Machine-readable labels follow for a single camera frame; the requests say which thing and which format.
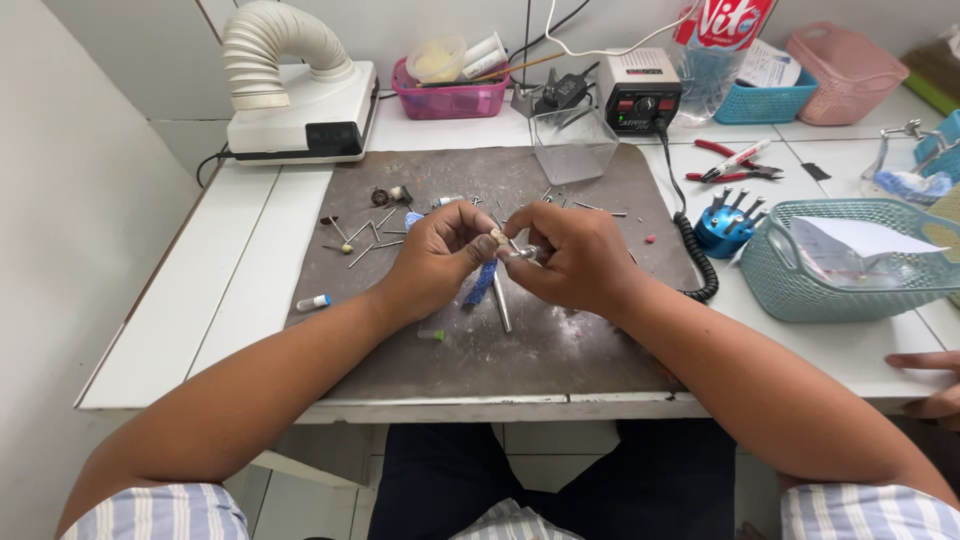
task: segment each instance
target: red pliers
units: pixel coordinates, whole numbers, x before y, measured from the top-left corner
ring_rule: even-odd
[[[712,150],[713,152],[716,152],[717,154],[723,156],[724,158],[729,158],[730,156],[736,154],[736,152],[734,152],[733,150],[731,150],[730,148],[727,148],[722,144],[718,144],[716,142],[712,142],[709,140],[703,140],[701,138],[698,138],[697,140],[693,141],[693,144],[701,148],[706,148],[707,150]],[[750,160],[745,160],[740,164],[750,169],[750,172],[728,173],[725,175],[718,176],[717,178],[713,179],[713,181],[710,183],[720,184],[723,182],[733,182],[735,180],[744,180],[748,178],[762,178],[765,180],[779,180],[783,178],[782,176],[777,176],[777,173],[783,172],[783,169],[778,169],[777,167],[757,165],[756,163]],[[701,173],[686,173],[686,178],[688,180],[695,180],[697,182],[700,182],[700,177],[702,176],[704,175]]]

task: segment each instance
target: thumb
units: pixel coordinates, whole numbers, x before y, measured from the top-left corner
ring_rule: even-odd
[[[470,275],[470,272],[476,270],[477,266],[492,259],[498,245],[489,234],[478,234],[463,249],[453,254],[453,259],[464,279]]]
[[[525,258],[504,257],[502,260],[503,265],[507,267],[507,275],[516,284],[545,302],[550,304],[560,302],[557,292],[563,288],[562,274],[536,265]]]

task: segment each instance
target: small plastic vial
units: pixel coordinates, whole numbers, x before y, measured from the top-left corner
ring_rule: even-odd
[[[327,294],[322,294],[320,296],[307,298],[297,302],[297,311],[304,312],[304,311],[309,311],[310,309],[316,309],[317,307],[323,307],[323,306],[329,306],[329,305],[330,305],[330,296]]]
[[[418,330],[417,337],[420,339],[436,339],[437,341],[443,341],[446,337],[446,332],[442,330]]]
[[[451,197],[441,197],[439,199],[432,200],[430,201],[430,204],[433,205],[433,208],[438,209],[443,205],[449,205],[453,201],[465,201],[465,200],[466,199],[464,199],[463,195],[453,195]]]

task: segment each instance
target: pink container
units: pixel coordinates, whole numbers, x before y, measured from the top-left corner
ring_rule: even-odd
[[[506,69],[507,65],[504,62],[493,71]],[[417,88],[417,80],[407,73],[404,57],[394,64],[390,86],[412,120],[438,120],[496,116],[503,107],[503,94],[509,82],[510,77],[504,75],[503,82],[497,85]]]
[[[797,117],[815,126],[857,122],[910,75],[866,36],[829,22],[804,26],[786,51],[819,83]]]

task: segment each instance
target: pink woven basket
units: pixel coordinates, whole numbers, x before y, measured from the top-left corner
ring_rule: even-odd
[[[786,50],[820,84],[797,114],[815,126],[859,121],[910,74],[866,36],[826,21],[795,32]]]

